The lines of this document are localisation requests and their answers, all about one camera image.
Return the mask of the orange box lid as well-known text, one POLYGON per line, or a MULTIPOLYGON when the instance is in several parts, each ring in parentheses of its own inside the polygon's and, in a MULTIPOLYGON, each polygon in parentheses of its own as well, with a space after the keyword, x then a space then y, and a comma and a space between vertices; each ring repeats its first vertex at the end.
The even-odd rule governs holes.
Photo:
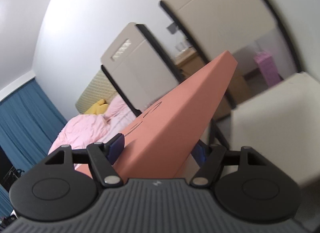
POLYGON ((122 130, 125 148, 113 168, 123 180, 176 176, 220 104, 218 93, 207 91, 217 77, 216 63, 205 65, 122 130))

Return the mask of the pink duvet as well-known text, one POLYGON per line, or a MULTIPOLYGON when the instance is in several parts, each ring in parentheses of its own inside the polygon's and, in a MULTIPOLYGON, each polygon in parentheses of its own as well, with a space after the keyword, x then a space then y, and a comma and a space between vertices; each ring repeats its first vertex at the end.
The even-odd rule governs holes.
POLYGON ((70 119, 52 143, 48 154, 62 145, 85 149, 89 144, 102 141, 111 130, 110 118, 104 115, 78 115, 70 119))

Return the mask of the pink pillow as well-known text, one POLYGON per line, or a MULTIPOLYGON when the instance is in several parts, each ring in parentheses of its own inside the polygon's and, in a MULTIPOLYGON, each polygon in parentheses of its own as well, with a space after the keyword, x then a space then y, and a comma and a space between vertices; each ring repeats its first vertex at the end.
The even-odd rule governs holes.
POLYGON ((125 103, 120 95, 114 97, 111 103, 108 105, 107 110, 103 113, 103 117, 106 120, 112 119, 114 117, 127 117, 130 121, 133 121, 136 116, 125 103))

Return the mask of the beige quilted headboard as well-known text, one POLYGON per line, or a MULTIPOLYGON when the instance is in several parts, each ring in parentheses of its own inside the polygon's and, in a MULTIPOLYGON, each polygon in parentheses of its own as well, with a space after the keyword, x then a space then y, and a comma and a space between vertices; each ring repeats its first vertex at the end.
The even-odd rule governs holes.
POLYGON ((89 82, 84 92, 75 103, 75 107, 80 114, 84 114, 93 104, 99 100, 105 100, 110 103, 117 91, 102 70, 99 70, 93 79, 89 82))

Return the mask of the wooden nightstand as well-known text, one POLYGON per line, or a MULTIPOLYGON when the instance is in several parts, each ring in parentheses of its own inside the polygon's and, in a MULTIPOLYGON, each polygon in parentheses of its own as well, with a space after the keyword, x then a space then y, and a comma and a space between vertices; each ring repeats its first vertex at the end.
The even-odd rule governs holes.
MULTIPOLYGON (((226 88, 228 90, 236 105, 250 99, 253 93, 238 66, 236 66, 235 58, 228 51, 223 52, 214 60, 218 61, 216 63, 217 69, 213 72, 217 74, 217 77, 210 83, 212 86, 207 91, 217 92, 218 95, 215 98, 221 100, 213 115, 214 120, 217 121, 230 115, 232 110, 227 101, 227 96, 222 95, 223 89, 226 88)), ((192 76, 205 66, 204 61, 193 48, 180 53, 175 59, 175 64, 186 78, 192 76)))

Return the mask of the blue curtain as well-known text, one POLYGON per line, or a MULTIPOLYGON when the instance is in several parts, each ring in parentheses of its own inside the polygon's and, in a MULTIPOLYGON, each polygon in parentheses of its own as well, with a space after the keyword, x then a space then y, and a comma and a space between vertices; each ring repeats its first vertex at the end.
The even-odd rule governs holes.
POLYGON ((35 79, 1 101, 1 180, 40 162, 66 123, 35 79))

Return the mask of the left beige chair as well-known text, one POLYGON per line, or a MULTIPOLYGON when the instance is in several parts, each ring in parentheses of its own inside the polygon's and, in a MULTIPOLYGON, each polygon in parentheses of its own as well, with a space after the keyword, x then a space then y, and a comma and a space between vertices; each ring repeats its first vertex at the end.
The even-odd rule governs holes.
POLYGON ((104 52, 101 70, 135 116, 185 80, 146 25, 135 22, 104 52))

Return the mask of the beige chair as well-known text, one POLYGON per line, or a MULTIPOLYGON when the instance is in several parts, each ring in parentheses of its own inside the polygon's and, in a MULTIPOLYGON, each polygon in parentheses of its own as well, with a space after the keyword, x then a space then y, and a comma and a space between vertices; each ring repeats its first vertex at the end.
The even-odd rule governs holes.
POLYGON ((185 80, 146 25, 135 22, 104 52, 101 70, 135 116, 185 80))
POLYGON ((160 0, 160 5, 206 60, 229 51, 247 75, 258 67, 254 57, 266 53, 281 78, 302 70, 289 34, 268 0, 160 0))

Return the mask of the pink box on floor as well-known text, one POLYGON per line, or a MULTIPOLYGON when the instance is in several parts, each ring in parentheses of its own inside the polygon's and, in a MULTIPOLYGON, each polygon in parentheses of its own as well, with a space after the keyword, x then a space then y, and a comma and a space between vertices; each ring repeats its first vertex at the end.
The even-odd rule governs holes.
POLYGON ((269 53, 265 51, 258 52, 254 56, 254 61, 269 88, 281 82, 281 77, 276 64, 273 60, 273 57, 269 53))

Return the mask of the small items on nightstand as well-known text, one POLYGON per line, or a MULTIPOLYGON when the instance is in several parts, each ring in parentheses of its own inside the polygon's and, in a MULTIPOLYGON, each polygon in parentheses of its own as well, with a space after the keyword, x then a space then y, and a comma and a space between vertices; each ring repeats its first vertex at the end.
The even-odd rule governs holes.
POLYGON ((193 47, 193 46, 189 42, 188 38, 186 38, 186 37, 184 37, 180 40, 177 40, 176 44, 175 44, 175 48, 179 53, 183 53, 191 47, 193 47))

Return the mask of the right beige chair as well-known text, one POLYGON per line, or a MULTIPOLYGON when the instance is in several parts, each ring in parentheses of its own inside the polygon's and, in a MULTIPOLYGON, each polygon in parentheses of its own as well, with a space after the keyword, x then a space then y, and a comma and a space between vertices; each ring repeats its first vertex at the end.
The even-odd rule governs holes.
POLYGON ((266 53, 281 78, 302 70, 289 34, 268 0, 160 0, 160 5, 206 60, 229 51, 247 75, 258 67, 254 57, 266 53))

